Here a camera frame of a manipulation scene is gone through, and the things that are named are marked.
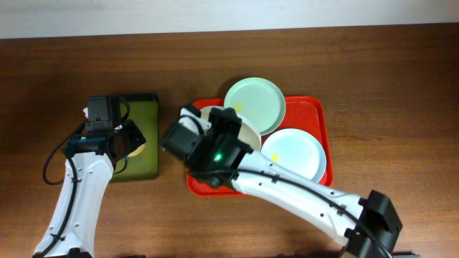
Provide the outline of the yellow green scrub sponge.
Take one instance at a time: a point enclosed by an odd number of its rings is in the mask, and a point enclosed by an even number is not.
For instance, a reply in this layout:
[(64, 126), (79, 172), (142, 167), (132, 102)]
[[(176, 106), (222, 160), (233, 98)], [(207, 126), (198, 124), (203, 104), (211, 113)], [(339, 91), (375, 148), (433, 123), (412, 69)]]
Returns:
[(140, 146), (137, 147), (137, 149), (135, 149), (133, 152), (129, 153), (128, 154), (128, 157), (129, 158), (132, 158), (132, 157), (135, 157), (135, 156), (138, 156), (141, 152), (143, 152), (143, 150), (145, 149), (146, 147), (146, 144), (142, 144)]

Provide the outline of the cream white plate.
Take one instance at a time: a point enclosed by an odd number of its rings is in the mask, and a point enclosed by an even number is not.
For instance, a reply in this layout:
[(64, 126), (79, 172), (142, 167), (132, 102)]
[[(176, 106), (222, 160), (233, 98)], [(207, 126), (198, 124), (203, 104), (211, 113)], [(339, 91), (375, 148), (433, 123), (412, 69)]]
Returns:
[[(216, 106), (216, 105), (203, 107), (200, 110), (201, 119), (208, 120), (209, 114), (212, 108), (216, 108), (219, 110), (224, 109), (224, 107)], [(241, 140), (242, 142), (248, 144), (252, 149), (260, 151), (262, 148), (262, 140), (261, 140), (261, 135), (258, 129), (247, 118), (245, 118), (241, 114), (236, 113), (236, 115), (242, 121), (240, 132), (237, 138)]]

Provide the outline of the mint green plate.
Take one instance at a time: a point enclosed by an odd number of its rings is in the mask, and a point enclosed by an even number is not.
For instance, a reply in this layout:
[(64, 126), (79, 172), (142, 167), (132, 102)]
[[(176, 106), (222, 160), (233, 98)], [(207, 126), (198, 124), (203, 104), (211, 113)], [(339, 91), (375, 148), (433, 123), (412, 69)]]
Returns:
[(280, 89), (261, 77), (248, 77), (233, 84), (224, 106), (247, 118), (261, 135), (277, 129), (286, 114), (286, 101)]

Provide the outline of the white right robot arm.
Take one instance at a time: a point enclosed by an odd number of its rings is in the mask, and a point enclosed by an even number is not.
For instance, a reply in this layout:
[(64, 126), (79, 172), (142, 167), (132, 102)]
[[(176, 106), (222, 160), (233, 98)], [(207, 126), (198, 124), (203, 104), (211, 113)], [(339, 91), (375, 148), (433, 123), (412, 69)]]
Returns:
[(232, 108), (213, 108), (204, 120), (186, 104), (161, 146), (199, 182), (258, 197), (316, 226), (343, 247), (342, 257), (392, 256), (402, 222), (388, 196), (373, 190), (363, 198), (289, 171), (239, 140), (241, 125)]

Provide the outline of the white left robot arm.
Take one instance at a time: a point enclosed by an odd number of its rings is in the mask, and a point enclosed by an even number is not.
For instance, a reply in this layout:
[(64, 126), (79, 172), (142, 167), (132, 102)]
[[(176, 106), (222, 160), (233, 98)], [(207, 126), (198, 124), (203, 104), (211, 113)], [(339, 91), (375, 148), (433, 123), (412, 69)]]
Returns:
[(93, 257), (95, 230), (116, 164), (146, 142), (120, 95), (89, 97), (87, 118), (55, 149), (66, 157), (65, 177), (51, 222), (34, 257)]

